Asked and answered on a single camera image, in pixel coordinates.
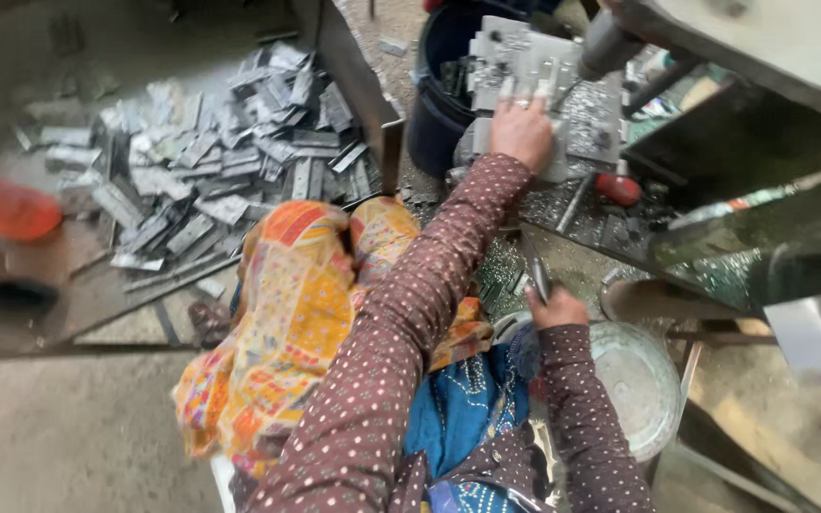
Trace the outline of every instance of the woman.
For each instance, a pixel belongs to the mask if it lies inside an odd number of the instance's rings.
[[[292,432],[279,441],[280,458],[254,473],[261,477],[247,501],[248,510],[421,511],[424,501],[434,511],[492,510],[494,506],[552,510],[540,500],[545,472],[538,450],[530,444],[533,435],[528,423],[484,441],[442,475],[440,483],[429,479],[425,454],[402,454],[412,402],[431,369],[434,347],[450,327],[458,326],[456,313],[473,269],[482,261],[506,211],[549,159],[552,133],[544,107],[545,97],[539,95],[530,106],[501,99],[493,121],[493,152],[474,163],[468,179],[416,238],[387,244],[399,247],[401,256],[382,276],[361,287],[356,294],[360,297],[351,297],[361,306],[350,315],[347,337],[327,372],[318,376],[317,386],[299,405]],[[336,261],[325,262],[337,267]],[[263,260],[262,266],[267,268],[267,262]],[[256,294],[268,290],[267,278],[250,284],[248,270],[246,274],[244,289]],[[302,286],[304,301],[315,301],[308,291],[328,297],[325,288],[319,288],[322,281]],[[573,511],[653,511],[617,415],[595,377],[584,305],[561,288],[554,290],[546,306],[535,300],[532,291],[528,297],[540,329],[550,428],[568,466],[567,492]],[[278,303],[288,301],[282,297]],[[324,311],[342,319],[338,312],[343,308],[329,305]],[[274,313],[262,315],[270,318]],[[236,330],[241,332],[242,326],[240,320]],[[325,320],[312,326],[316,333],[325,327]],[[181,404],[185,399],[178,391],[178,412]],[[470,483],[486,486],[507,500],[468,503],[459,509],[463,501],[457,489],[447,487]]]

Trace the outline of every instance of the black bucket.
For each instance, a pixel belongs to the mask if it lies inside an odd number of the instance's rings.
[[[410,118],[408,154],[419,169],[439,178],[451,168],[455,146],[474,120],[467,101],[442,91],[439,66],[468,54],[469,42],[480,30],[484,16],[523,19],[521,12],[504,4],[460,0],[433,11],[420,34],[420,79]]]

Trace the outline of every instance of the brown polka dot shirt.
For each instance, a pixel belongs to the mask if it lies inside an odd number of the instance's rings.
[[[488,153],[474,164],[439,215],[370,290],[278,465],[258,481],[245,509],[420,511],[425,464],[419,455],[401,458],[411,401],[473,270],[530,180],[528,169],[507,155]],[[587,329],[557,327],[543,331],[541,340],[550,396],[557,401],[552,428],[570,464],[573,511],[650,510],[647,487],[590,355],[568,351],[587,347]],[[537,501],[542,509],[537,481],[545,472],[533,465],[526,426],[487,443],[501,444],[498,458],[495,449],[479,447],[448,477],[516,490],[511,493],[523,495],[521,504]],[[478,462],[495,468],[484,475]]]

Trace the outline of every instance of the red object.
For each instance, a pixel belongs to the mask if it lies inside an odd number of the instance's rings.
[[[630,206],[641,198],[639,183],[628,176],[602,173],[595,188],[619,206]]]
[[[43,236],[62,221],[56,198],[0,180],[0,236],[28,241]]]
[[[431,13],[436,7],[442,5],[443,0],[423,0],[423,10]]]

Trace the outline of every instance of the brown polka dot sleeve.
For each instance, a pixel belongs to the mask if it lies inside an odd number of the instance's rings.
[[[488,153],[474,163],[439,215],[370,290],[248,510],[420,510],[389,504],[401,501],[391,493],[410,402],[474,268],[530,179],[507,155]]]
[[[595,376],[587,326],[554,326],[539,336],[550,429],[568,466],[572,511],[654,511],[617,412]]]

